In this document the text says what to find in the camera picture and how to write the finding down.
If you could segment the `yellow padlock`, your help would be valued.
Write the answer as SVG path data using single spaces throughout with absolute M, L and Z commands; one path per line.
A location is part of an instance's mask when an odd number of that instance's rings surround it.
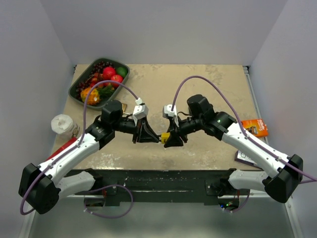
M 164 132 L 160 135 L 160 141 L 162 144 L 165 144 L 170 137 L 170 132 Z

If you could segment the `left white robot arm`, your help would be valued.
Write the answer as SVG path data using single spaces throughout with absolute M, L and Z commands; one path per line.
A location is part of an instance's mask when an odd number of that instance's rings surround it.
M 22 172 L 19 195 L 39 214 L 50 211 L 59 199 L 88 191 L 98 194 L 105 184 L 103 176 L 93 169 L 67 174 L 88 156 L 110 143 L 115 132 L 132 134 L 134 143 L 159 142 L 159 137 L 147 122 L 148 107 L 138 103 L 132 117 L 124 117 L 122 103 L 113 100 L 103 107 L 101 115 L 73 144 L 38 166 L 30 163 Z

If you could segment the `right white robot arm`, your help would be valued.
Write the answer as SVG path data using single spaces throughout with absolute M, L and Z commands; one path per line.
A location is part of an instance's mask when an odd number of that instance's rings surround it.
M 303 159 L 294 154 L 279 152 L 241 128 L 238 121 L 226 112 L 216 112 L 201 94 L 187 100 L 190 116 L 180 119 L 171 104 L 163 107 L 163 117 L 169 120 L 169 138 L 164 147 L 183 146 L 188 134 L 204 131 L 219 141 L 235 147 L 252 159 L 260 171 L 234 170 L 220 184 L 223 193 L 233 194 L 238 189 L 266 192 L 272 199 L 286 203 L 303 179 Z

